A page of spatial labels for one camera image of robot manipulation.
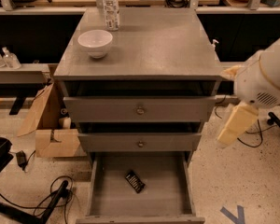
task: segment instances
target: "floor marking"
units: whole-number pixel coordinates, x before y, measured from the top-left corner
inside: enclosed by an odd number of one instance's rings
[[[240,205],[237,206],[237,215],[236,217],[229,210],[227,210],[224,206],[221,209],[221,213],[223,213],[226,217],[228,217],[235,224],[245,224],[245,214],[244,208]]]

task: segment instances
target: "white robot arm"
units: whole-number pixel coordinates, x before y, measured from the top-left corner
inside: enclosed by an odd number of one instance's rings
[[[280,105],[280,38],[236,69],[234,93],[241,103],[232,109],[217,137],[224,147],[256,122],[259,108]]]
[[[256,108],[280,105],[280,39],[247,62],[234,80],[236,96]]]

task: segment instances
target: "cardboard flap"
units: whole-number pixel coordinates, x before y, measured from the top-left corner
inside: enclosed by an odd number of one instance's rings
[[[77,129],[37,130],[35,135],[37,157],[85,156],[77,138]]]
[[[54,84],[38,91],[17,136],[26,135],[42,127],[57,128],[60,109],[61,105]]]

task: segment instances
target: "drawer handle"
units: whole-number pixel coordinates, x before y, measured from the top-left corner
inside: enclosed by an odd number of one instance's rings
[[[138,107],[136,111],[137,111],[137,114],[138,114],[139,116],[141,116],[141,115],[143,115],[144,113],[146,113],[146,110],[145,110],[143,107]]]
[[[143,146],[144,146],[144,142],[139,141],[139,142],[138,142],[138,146],[139,146],[139,147],[143,147]]]

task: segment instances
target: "speckled floor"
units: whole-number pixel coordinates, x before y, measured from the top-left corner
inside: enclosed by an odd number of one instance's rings
[[[16,136],[29,103],[17,116],[9,116],[12,102],[13,99],[0,100],[0,136],[12,142],[12,152],[23,150],[29,156],[35,150],[35,133]],[[219,107],[217,114],[224,116],[224,110]],[[280,117],[280,106],[270,111]],[[268,127],[267,113],[268,110],[260,112],[262,129]],[[258,148],[236,142],[221,149],[215,141],[221,123],[213,112],[189,167],[197,216],[205,217],[205,224],[280,224],[280,129],[273,127],[265,131]],[[244,134],[241,138],[251,145],[260,140],[256,134]],[[85,157],[42,159],[33,156],[26,172],[14,158],[0,174],[0,192],[19,205],[36,206],[61,175],[70,175],[75,180],[73,201],[66,209],[68,223],[74,224],[77,218],[85,216],[88,202],[91,168]],[[238,215],[238,206],[244,208],[244,215]],[[65,223],[63,212],[63,208],[55,209],[47,223]],[[0,215],[0,224],[10,223],[17,222]]]

